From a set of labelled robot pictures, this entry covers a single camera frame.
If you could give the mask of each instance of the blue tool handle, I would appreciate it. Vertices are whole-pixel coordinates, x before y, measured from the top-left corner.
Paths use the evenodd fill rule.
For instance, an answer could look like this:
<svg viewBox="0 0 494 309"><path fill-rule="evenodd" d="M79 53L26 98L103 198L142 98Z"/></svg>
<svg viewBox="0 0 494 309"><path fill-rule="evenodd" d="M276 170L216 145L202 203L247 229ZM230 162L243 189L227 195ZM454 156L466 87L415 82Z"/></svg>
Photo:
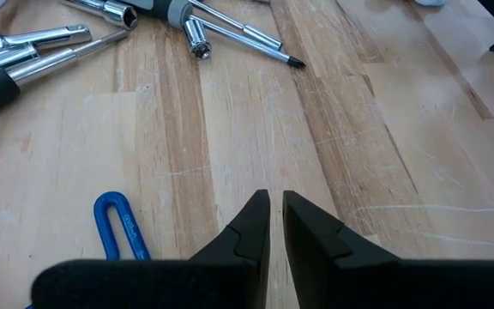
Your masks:
<svg viewBox="0 0 494 309"><path fill-rule="evenodd" d="M94 220L96 227L99 229L100 239L104 246L106 259L118 260L119 248L117 247L116 237L111 230L108 209L115 207L123 231L127 236L130 248L137 260L149 260L150 254L142 238L141 231L136 224L135 216L130 208L127 198L119 192L107 192L101 195L94 203Z"/></svg>

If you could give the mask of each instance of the chrome socket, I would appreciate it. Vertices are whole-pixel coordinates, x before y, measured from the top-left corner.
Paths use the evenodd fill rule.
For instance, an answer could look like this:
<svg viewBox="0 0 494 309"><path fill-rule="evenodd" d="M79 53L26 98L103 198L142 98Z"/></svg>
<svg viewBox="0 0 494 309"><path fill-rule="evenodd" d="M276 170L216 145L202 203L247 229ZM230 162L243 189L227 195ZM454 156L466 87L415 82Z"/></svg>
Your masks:
<svg viewBox="0 0 494 309"><path fill-rule="evenodd" d="M37 59L39 54L32 43L15 45L0 51L0 69L12 70Z"/></svg>
<svg viewBox="0 0 494 309"><path fill-rule="evenodd" d="M126 30L138 25L138 14L130 5L103 0L60 0L61 4L103 17L106 21Z"/></svg>
<svg viewBox="0 0 494 309"><path fill-rule="evenodd" d="M184 23L184 33L190 46L190 53L197 60L211 57L211 43L208 42L205 27L197 20L189 19Z"/></svg>

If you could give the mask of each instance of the gray tool handle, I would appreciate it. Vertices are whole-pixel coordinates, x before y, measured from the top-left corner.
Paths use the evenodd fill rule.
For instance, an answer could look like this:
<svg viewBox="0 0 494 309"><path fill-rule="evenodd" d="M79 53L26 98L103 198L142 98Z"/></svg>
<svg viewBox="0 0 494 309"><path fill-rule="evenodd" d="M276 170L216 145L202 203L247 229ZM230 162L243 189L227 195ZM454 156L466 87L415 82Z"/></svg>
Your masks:
<svg viewBox="0 0 494 309"><path fill-rule="evenodd" d="M180 29L193 10L189 0L120 0L120 2L134 6L140 14L169 21L171 26Z"/></svg>

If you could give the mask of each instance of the metal rod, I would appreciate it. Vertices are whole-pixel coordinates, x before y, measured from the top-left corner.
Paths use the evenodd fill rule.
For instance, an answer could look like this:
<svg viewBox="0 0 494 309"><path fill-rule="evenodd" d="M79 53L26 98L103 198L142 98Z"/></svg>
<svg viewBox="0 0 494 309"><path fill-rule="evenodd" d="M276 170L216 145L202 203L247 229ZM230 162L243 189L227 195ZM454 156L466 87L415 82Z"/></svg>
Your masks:
<svg viewBox="0 0 494 309"><path fill-rule="evenodd" d="M91 40L91 32L85 25L58 27L17 35L0 35L0 51L13 45L32 43L38 49L73 45Z"/></svg>
<svg viewBox="0 0 494 309"><path fill-rule="evenodd" d="M284 54L281 51L276 51L275 49L273 49L269 46L266 46L262 43L259 43L253 39L246 38L243 35L233 33L232 31L226 30L223 27L219 27L219 26L211 23L210 21L206 21L206 20L202 19L201 17L197 17L195 15L190 15L190 19L200 21L207 29L209 29L215 33L218 33L225 38L234 40L234 41L238 42L239 44L242 44L242 45L248 46L252 49L255 49L257 51L260 51L260 52L262 52L262 53L264 53L264 54L266 54L272 58L278 59L282 62L287 63L289 61L289 58L291 57L291 56Z"/></svg>
<svg viewBox="0 0 494 309"><path fill-rule="evenodd" d="M3 37L7 46L32 43L39 50L88 42L92 38L89 28L82 24Z"/></svg>
<svg viewBox="0 0 494 309"><path fill-rule="evenodd" d="M59 70L70 64L74 64L77 60L85 57L86 55L126 38L127 34L128 32L126 30L120 30L78 48L67 48L46 58L41 58L32 64L27 64L18 69L11 70L9 72L9 76L13 79L13 81L15 81L16 85L21 87L42 76L50 74L51 72Z"/></svg>
<svg viewBox="0 0 494 309"><path fill-rule="evenodd" d="M242 22L236 21L230 16L222 12L219 12L217 9L211 8L205 3L201 3L196 0L190 0L190 3L192 3L192 5L195 6L196 8L211 15L212 17L220 21L223 21L232 27L235 27L237 30L240 30L245 36L254 39L256 41L259 41L260 43L263 43L264 45L269 46L275 49L276 51L281 50L281 47L283 46L283 44L278 39L275 39L270 34L267 34L254 26L243 24Z"/></svg>

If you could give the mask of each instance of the wooden workbench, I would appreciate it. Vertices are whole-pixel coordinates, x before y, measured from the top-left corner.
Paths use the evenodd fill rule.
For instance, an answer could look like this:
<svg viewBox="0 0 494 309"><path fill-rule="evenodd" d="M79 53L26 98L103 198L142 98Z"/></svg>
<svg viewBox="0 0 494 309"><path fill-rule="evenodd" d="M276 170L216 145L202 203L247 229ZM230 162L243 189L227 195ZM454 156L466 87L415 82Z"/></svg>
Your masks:
<svg viewBox="0 0 494 309"><path fill-rule="evenodd" d="M105 191L129 198L153 258L188 258L269 189L271 308L298 307L283 190L402 257L494 258L494 20L483 8L208 3L282 38L307 70L212 34L213 57L198 63L179 31L143 18L129 39L30 85L0 113L0 308L27 305L46 267L104 257L93 203ZM57 1L0 12L0 33L76 23L114 31Z"/></svg>

